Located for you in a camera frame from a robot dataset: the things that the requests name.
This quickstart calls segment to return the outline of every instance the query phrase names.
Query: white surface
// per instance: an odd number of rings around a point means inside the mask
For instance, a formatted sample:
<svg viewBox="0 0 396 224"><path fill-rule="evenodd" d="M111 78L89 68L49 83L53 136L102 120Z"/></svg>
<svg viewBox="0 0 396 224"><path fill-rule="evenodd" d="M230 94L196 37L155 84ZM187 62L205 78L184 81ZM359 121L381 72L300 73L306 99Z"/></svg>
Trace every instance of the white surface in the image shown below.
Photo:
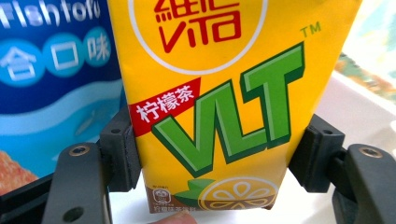
<svg viewBox="0 0 396 224"><path fill-rule="evenodd" d="M345 147L362 143L392 152L396 132L390 123L396 120L394 105L383 102L353 83L333 74L317 114L346 134ZM287 172L272 210L192 212L198 223L304 223L333 224L333 186L326 194L306 193ZM150 214L143 179L128 193L111 193L115 224L150 223L171 214Z"/></svg>

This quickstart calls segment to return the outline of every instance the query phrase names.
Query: lemon tea label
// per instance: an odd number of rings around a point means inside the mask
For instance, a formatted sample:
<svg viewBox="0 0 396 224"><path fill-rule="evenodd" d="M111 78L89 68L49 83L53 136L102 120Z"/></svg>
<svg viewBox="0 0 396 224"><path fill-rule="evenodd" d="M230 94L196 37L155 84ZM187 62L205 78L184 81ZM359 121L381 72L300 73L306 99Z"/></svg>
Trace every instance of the lemon tea label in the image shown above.
<svg viewBox="0 0 396 224"><path fill-rule="evenodd" d="M360 2L109 5L150 212L271 208Z"/></svg>

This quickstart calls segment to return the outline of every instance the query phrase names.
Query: screw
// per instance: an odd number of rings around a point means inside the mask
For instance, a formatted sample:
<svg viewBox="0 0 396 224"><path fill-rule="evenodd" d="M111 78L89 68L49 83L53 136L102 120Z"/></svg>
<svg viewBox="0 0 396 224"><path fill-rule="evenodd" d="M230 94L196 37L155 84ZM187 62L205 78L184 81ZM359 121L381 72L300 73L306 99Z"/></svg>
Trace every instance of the screw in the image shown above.
<svg viewBox="0 0 396 224"><path fill-rule="evenodd" d="M90 151L90 148L89 148L89 147L78 146L78 147L71 148L71 149L69 150L69 155L70 155L70 156L74 156L74 157L76 157L76 156L82 156L82 155L84 155L85 153L87 153L87 152L89 152L89 151Z"/></svg>
<svg viewBox="0 0 396 224"><path fill-rule="evenodd" d="M375 148L361 147L361 148L359 148L359 151L363 155L368 156L368 157L373 157L373 158L377 158L377 159L382 158L382 153Z"/></svg>

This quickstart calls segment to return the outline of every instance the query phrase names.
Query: lemon slice graphic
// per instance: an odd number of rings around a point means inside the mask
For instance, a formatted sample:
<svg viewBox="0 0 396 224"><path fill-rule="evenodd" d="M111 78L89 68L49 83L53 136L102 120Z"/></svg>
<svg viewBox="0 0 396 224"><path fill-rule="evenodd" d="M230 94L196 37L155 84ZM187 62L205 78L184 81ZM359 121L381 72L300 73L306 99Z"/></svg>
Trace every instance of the lemon slice graphic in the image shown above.
<svg viewBox="0 0 396 224"><path fill-rule="evenodd" d="M277 185L251 176L238 176L219 181L195 179L190 190L178 193L177 199L205 210L234 210L270 207L277 195Z"/></svg>

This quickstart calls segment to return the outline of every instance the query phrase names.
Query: red chinese characters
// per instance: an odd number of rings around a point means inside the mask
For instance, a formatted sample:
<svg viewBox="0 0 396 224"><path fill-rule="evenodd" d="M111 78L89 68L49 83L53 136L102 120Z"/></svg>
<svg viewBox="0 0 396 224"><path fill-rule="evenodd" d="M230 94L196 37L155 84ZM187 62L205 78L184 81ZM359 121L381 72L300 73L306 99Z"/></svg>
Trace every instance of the red chinese characters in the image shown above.
<svg viewBox="0 0 396 224"><path fill-rule="evenodd" d="M241 37L238 7L238 2L221 5L216 0L159 0L154 12L164 51L170 53L180 38L188 38L190 47L195 48L199 37L202 45ZM177 28L170 29L166 23L176 23ZM225 26L233 31L223 32Z"/></svg>
<svg viewBox="0 0 396 224"><path fill-rule="evenodd" d="M129 105L135 136L150 132L151 126L161 119L169 115L175 117L193 107L200 86L201 79L196 78L145 101Z"/></svg>

